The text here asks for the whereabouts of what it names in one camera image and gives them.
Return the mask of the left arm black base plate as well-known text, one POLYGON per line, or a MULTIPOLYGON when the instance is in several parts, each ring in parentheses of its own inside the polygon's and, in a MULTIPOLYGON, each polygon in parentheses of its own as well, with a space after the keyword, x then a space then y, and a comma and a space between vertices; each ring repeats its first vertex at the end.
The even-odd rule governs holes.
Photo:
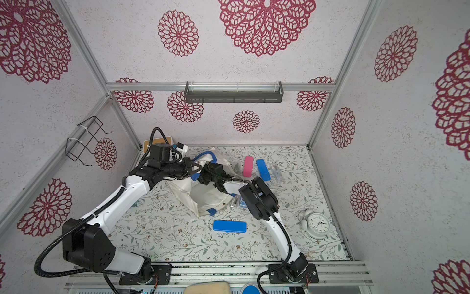
POLYGON ((144 264, 137 274, 122 273, 119 285, 168 285, 172 269, 170 263, 144 264))

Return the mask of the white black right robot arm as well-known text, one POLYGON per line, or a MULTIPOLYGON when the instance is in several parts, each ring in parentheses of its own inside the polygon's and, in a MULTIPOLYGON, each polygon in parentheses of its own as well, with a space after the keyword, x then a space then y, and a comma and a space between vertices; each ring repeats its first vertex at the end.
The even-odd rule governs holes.
POLYGON ((227 174, 222 165, 209 163, 198 174, 197 181, 205 186, 212 184, 225 194, 241 196, 251 215, 266 226, 277 245, 282 260, 277 270, 292 280, 299 279, 308 266, 307 259, 283 224, 277 197, 260 177, 243 180, 227 174))

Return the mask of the white canvas bag blue handles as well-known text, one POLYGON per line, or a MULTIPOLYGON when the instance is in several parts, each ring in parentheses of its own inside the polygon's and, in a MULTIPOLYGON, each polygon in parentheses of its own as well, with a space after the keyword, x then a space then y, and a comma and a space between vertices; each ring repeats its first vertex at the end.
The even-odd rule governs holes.
POLYGON ((184 180, 170 181, 168 185, 175 197, 196 216, 213 216, 226 208, 240 194, 239 190, 246 183, 235 176, 231 163, 215 148, 197 154, 193 161, 202 167, 208 163, 223 165, 230 176, 224 184, 226 191, 218 191, 213 184, 200 184, 198 178, 202 170, 184 180))

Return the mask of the clear blue compass set case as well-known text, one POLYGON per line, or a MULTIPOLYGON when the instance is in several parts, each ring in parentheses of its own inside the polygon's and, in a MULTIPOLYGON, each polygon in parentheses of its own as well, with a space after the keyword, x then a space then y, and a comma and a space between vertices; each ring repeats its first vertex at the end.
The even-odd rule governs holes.
POLYGON ((242 197, 240 198, 239 206, 241 208, 247 208, 247 204, 242 197))

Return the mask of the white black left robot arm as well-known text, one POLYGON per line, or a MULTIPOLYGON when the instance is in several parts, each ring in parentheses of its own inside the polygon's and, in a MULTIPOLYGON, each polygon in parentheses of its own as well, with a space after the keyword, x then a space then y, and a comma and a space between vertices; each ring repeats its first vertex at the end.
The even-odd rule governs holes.
POLYGON ((108 234, 129 208, 159 182, 186 179, 203 167, 190 158, 178 163, 137 165, 100 207, 81 219, 69 219, 62 227, 64 260, 95 273, 127 273, 148 280, 153 274, 150 258, 118 249, 108 234))

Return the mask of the clear lilac compass case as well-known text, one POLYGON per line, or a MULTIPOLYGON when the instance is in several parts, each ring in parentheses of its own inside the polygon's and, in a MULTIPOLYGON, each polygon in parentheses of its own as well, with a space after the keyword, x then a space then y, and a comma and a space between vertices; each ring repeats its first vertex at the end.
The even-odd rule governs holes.
POLYGON ((276 179, 276 181, 278 182, 281 182, 284 180, 284 177, 279 169, 279 167, 275 164, 272 165, 272 172, 273 172, 273 175, 274 175, 274 178, 276 179))

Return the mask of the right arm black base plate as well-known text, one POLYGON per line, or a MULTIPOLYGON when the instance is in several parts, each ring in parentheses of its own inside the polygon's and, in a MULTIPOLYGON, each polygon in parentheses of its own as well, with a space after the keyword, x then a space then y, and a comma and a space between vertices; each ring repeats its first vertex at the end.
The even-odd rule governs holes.
POLYGON ((319 276, 316 266, 313 263, 308 263, 300 272, 290 267, 270 272, 269 282, 271 284, 318 284, 319 276))

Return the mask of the clear pink compass case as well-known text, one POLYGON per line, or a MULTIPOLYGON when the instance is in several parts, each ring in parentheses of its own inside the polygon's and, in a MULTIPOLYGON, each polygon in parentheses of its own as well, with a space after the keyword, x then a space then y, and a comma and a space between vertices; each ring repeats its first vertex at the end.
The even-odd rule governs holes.
POLYGON ((232 202, 230 203, 230 208, 237 209, 239 207, 239 202, 240 202, 239 197, 238 196, 234 197, 232 202))

